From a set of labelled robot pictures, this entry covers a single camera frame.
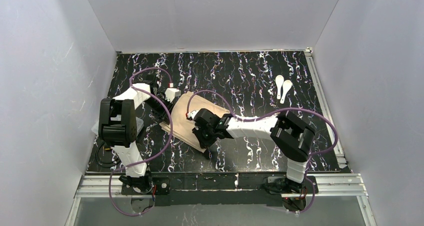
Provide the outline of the beige cloth napkin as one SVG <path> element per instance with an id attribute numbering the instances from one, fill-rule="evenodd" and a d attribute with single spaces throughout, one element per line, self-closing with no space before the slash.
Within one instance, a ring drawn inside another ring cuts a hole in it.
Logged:
<path id="1" fill-rule="evenodd" d="M 228 110 L 213 104 L 203 97 L 194 95 L 192 92 L 186 92 L 176 101 L 176 104 L 170 113 L 169 122 L 161 122 L 159 125 L 162 130 L 168 134 L 173 135 L 175 138 L 183 141 L 198 151 L 204 152 L 205 149 L 200 148 L 199 141 L 192 133 L 192 130 L 195 128 L 195 123 L 194 121 L 187 120 L 186 116 L 188 112 L 193 110 L 199 111 L 200 109 L 208 109 L 219 117 L 222 117 L 226 113 L 230 113 Z"/>

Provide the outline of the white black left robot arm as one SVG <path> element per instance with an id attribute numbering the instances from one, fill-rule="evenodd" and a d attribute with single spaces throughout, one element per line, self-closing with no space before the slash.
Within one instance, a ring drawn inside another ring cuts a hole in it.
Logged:
<path id="1" fill-rule="evenodd" d="M 146 81 L 132 84 L 122 94 L 101 100 L 98 136 L 119 157 L 126 176 L 141 178 L 148 170 L 136 144 L 139 133 L 136 109 L 146 103 L 155 116 L 169 123 L 169 115 L 181 94 L 173 83 L 164 90 L 159 89 L 159 82 L 150 75 Z"/>

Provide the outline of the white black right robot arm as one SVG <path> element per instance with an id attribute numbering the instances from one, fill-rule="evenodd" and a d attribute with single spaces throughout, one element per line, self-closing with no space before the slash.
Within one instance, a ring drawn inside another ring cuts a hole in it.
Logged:
<path id="1" fill-rule="evenodd" d="M 254 137 L 273 141 L 287 157 L 288 181 L 303 183 L 315 130 L 292 112 L 281 112 L 263 119 L 238 120 L 229 113 L 219 117 L 202 108 L 191 111 L 186 117 L 194 122 L 192 132 L 201 148 L 212 146 L 217 139 Z"/>

